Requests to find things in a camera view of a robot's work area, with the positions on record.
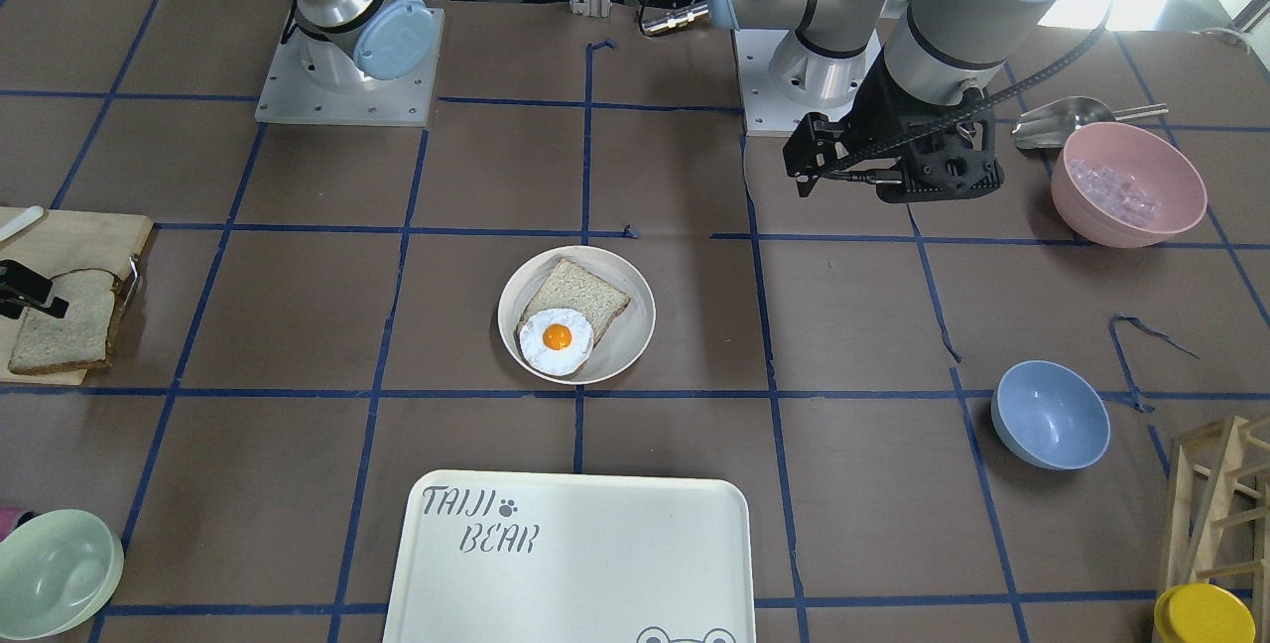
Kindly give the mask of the green bowl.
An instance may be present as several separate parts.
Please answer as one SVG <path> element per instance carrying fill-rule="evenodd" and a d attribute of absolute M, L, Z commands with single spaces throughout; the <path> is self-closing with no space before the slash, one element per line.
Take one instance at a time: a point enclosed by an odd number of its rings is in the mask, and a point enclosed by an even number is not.
<path fill-rule="evenodd" d="M 104 607 L 122 579 L 121 539 L 97 515 L 56 510 L 1 544 L 1 634 L 36 640 L 76 628 Z"/>

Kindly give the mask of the metal scoop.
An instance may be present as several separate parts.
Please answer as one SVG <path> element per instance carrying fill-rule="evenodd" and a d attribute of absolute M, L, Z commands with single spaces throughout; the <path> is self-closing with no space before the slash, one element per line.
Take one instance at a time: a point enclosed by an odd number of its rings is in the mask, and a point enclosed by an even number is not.
<path fill-rule="evenodd" d="M 1113 109 L 1096 97 L 1062 97 L 1060 100 L 1038 105 L 1020 114 L 1011 136 L 1013 146 L 1021 151 L 1062 149 L 1067 140 L 1085 126 L 1134 122 L 1168 113 L 1166 103 Z"/>

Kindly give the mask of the bread slice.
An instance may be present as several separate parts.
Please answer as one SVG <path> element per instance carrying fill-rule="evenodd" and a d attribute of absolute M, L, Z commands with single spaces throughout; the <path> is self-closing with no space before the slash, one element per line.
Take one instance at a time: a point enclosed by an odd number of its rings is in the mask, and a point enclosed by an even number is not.
<path fill-rule="evenodd" d="M 616 286 L 585 271 L 568 258 L 560 258 L 528 300 L 518 325 L 530 322 L 536 313 L 568 309 L 580 313 L 589 322 L 596 344 L 631 302 L 630 296 Z"/>
<path fill-rule="evenodd" d="M 52 278 L 52 295 L 67 302 L 64 316 L 28 310 L 6 369 L 22 376 L 103 370 L 113 362 L 121 322 L 119 281 L 110 271 L 76 269 Z"/>

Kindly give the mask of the pink bowl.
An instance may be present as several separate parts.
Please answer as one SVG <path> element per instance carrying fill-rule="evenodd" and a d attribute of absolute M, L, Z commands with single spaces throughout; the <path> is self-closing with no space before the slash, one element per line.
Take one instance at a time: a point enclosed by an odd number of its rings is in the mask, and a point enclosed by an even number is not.
<path fill-rule="evenodd" d="M 1146 248 L 1206 216 L 1206 183 L 1193 161 L 1147 130 L 1093 123 L 1077 130 L 1052 172 L 1052 202 L 1085 240 Z"/>

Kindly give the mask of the wooden rack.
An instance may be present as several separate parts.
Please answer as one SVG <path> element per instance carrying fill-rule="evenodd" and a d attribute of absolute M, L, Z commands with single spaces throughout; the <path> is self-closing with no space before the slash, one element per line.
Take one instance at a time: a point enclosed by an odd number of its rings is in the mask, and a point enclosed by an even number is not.
<path fill-rule="evenodd" d="M 1267 621 L 1267 417 L 1226 417 L 1175 436 L 1163 513 L 1160 592 L 1175 585 L 1234 579 L 1252 583 L 1251 613 Z M 1232 529 L 1251 527 L 1242 560 L 1218 560 Z"/>

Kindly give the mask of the white bear tray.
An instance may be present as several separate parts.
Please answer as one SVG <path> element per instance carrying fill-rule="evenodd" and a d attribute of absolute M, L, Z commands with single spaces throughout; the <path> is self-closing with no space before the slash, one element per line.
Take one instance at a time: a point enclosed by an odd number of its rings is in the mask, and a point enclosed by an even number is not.
<path fill-rule="evenodd" d="M 753 642 L 720 479 L 439 468 L 409 492 L 386 642 Z"/>

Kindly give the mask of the yellow lid container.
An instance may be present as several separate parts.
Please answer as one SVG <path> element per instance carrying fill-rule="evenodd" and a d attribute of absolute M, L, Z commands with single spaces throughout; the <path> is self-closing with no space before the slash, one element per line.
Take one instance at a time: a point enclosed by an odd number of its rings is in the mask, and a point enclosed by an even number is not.
<path fill-rule="evenodd" d="M 1175 585 L 1153 607 L 1154 642 L 1256 642 L 1250 607 L 1206 582 Z"/>

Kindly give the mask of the fried egg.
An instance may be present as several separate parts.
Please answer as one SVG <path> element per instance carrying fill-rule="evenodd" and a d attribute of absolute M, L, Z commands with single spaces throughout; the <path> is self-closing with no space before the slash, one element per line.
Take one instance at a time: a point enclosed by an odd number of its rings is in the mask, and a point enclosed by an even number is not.
<path fill-rule="evenodd" d="M 517 343 L 526 363 L 538 374 L 566 377 L 591 358 L 594 327 L 584 314 L 568 308 L 533 313 L 517 330 Z"/>

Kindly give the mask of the wooden cutting board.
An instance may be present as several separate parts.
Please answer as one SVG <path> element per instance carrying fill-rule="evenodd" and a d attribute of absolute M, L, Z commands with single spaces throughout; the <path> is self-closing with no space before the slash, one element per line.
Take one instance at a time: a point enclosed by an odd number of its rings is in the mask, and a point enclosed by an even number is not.
<path fill-rule="evenodd" d="M 8 222 L 9 219 L 22 212 L 22 210 L 19 207 L 4 207 L 3 222 Z M 18 233 L 15 238 L 3 241 L 3 261 L 18 261 L 20 264 L 50 280 L 76 269 L 110 271 L 121 286 L 121 308 L 118 314 L 122 322 L 130 300 L 133 299 L 141 283 L 138 258 L 152 231 L 152 219 L 137 216 L 137 213 L 44 210 L 44 219 L 27 227 L 27 230 Z M 3 382 L 80 385 L 91 370 L 77 370 L 69 374 L 44 376 L 22 376 L 6 369 L 22 318 L 17 322 L 9 322 L 9 319 L 3 318 Z"/>

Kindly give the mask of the blue bowl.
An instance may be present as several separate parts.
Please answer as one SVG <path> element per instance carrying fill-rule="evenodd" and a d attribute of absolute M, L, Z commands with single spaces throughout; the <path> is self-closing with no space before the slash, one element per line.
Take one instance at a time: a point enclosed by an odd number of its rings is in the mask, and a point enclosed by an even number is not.
<path fill-rule="evenodd" d="M 997 437 L 1020 460 L 1050 471 L 1093 466 L 1107 452 L 1107 408 L 1063 363 L 1024 361 L 1002 374 L 991 399 Z"/>

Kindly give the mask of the bread slice on plate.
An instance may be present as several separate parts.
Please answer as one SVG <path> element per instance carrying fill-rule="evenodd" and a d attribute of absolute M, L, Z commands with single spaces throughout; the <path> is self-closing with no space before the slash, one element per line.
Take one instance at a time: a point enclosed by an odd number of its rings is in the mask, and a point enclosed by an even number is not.
<path fill-rule="evenodd" d="M 568 309 L 580 313 L 589 322 L 596 344 L 631 302 L 630 296 L 616 286 L 585 271 L 568 258 L 560 258 L 528 300 L 518 325 L 530 322 L 536 313 Z"/>

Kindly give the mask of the white round plate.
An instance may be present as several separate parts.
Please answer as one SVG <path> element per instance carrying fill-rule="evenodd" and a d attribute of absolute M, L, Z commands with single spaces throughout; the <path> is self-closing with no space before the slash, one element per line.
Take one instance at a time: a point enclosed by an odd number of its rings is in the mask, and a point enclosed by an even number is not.
<path fill-rule="evenodd" d="M 630 296 L 631 302 L 612 323 L 603 339 L 591 347 L 591 358 L 585 360 L 580 370 L 572 376 L 552 377 L 538 374 L 525 362 L 517 343 L 517 330 L 528 300 L 560 258 L 572 259 L 585 271 L 616 286 Z M 650 285 L 632 263 L 602 248 L 569 245 L 532 257 L 507 280 L 499 296 L 494 322 L 507 352 L 521 363 L 522 369 L 549 382 L 580 386 L 622 374 L 644 353 L 654 332 L 657 308 Z"/>

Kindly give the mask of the pink cloth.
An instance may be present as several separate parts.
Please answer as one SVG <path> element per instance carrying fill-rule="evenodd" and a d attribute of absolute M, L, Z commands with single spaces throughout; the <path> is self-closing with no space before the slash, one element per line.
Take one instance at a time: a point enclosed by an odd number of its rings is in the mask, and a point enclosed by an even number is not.
<path fill-rule="evenodd" d="M 0 540 L 4 543 L 18 527 L 23 524 L 29 522 L 37 513 L 15 507 L 15 506 L 3 506 L 0 508 Z"/>

